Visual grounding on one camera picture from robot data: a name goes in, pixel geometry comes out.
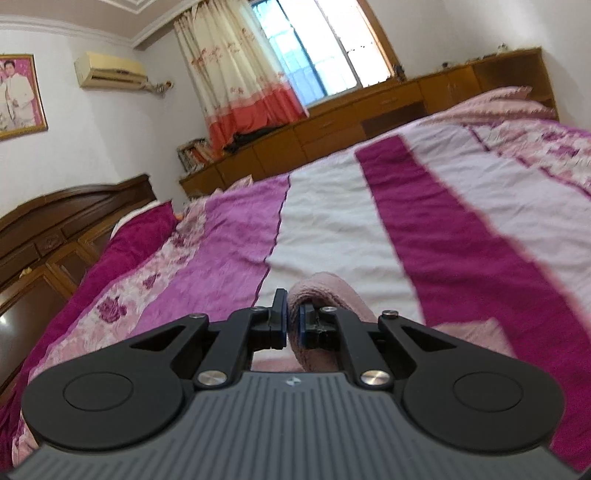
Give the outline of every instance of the white stripe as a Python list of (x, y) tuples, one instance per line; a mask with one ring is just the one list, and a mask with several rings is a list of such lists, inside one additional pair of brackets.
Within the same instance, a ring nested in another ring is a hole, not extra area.
[(344, 279), (378, 316), (386, 309), (423, 322), (413, 284), (390, 242), (353, 150), (291, 174), (277, 246), (258, 304), (316, 272)]
[(484, 152), (462, 127), (406, 129), (404, 136), (417, 161), (461, 195), (464, 202), (482, 212), (496, 231), (517, 241), (527, 256), (545, 267), (548, 279), (560, 291), (566, 288), (574, 297), (579, 305), (572, 307), (582, 307), (581, 313), (589, 317), (588, 197), (537, 168)]

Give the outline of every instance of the ceiling molding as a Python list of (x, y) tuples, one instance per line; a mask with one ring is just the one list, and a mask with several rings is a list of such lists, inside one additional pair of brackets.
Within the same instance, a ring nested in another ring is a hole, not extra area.
[(139, 32), (134, 38), (131, 39), (131, 45), (133, 46), (133, 48), (138, 47), (144, 40), (148, 39), (151, 35), (156, 33), (166, 24), (172, 22), (172, 20), (178, 17), (185, 10), (191, 8), (196, 3), (197, 0), (183, 0), (174, 8), (168, 10), (164, 15), (158, 17), (152, 23), (147, 25), (141, 32)]
[(21, 15), (0, 15), (0, 29), (26, 30), (39, 33), (67, 35), (69, 37), (83, 37), (90, 40), (107, 41), (125, 47), (133, 46), (131, 40), (125, 37), (120, 37), (119, 35), (104, 32), (102, 30), (95, 30), (94, 28), (81, 27), (68, 22), (48, 20), (46, 18), (23, 17)]
[(133, 14), (140, 14), (156, 0), (99, 0)]

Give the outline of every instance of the magenta stripe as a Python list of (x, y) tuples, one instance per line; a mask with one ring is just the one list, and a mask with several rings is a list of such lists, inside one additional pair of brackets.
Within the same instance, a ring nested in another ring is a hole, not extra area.
[(492, 232), (416, 162), (400, 137), (356, 153), (427, 325), (496, 318), (524, 361), (561, 384), (567, 408), (553, 450), (591, 462), (591, 345), (538, 266)]
[(143, 312), (133, 335), (189, 313), (217, 322), (253, 305), (279, 231), (287, 176), (212, 197), (199, 249)]

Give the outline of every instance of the framed photo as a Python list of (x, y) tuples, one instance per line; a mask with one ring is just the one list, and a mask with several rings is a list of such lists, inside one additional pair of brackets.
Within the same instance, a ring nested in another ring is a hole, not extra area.
[(0, 140), (45, 130), (33, 55), (0, 55)]

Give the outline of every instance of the wooden headboard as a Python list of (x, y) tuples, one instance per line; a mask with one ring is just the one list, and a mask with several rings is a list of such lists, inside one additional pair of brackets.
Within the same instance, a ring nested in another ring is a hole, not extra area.
[(105, 217), (155, 199), (147, 175), (43, 195), (0, 218), (0, 288)]
[(50, 193), (0, 218), (0, 404), (21, 362), (98, 259), (81, 242), (154, 200), (147, 175)]

